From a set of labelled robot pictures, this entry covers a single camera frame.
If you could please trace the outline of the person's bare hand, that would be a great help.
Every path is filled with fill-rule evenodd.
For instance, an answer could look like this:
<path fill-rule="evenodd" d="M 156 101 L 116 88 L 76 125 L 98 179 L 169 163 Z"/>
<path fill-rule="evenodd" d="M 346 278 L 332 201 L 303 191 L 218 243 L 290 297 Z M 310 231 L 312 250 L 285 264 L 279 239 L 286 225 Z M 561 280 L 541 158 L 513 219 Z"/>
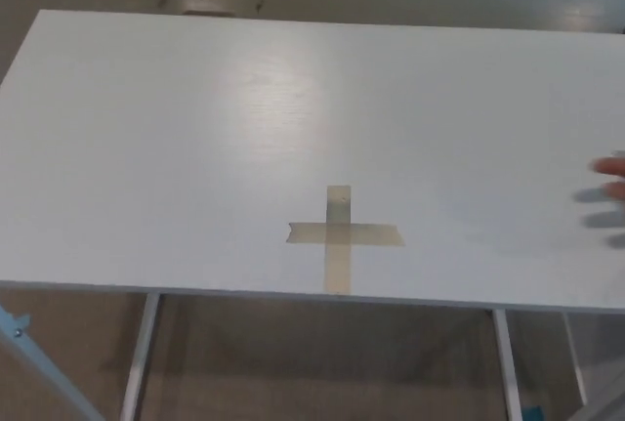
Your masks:
<path fill-rule="evenodd" d="M 605 196 L 616 201 L 625 200 L 625 160 L 623 156 L 610 156 L 594 160 L 591 170 L 596 174 L 613 177 L 601 190 Z"/>

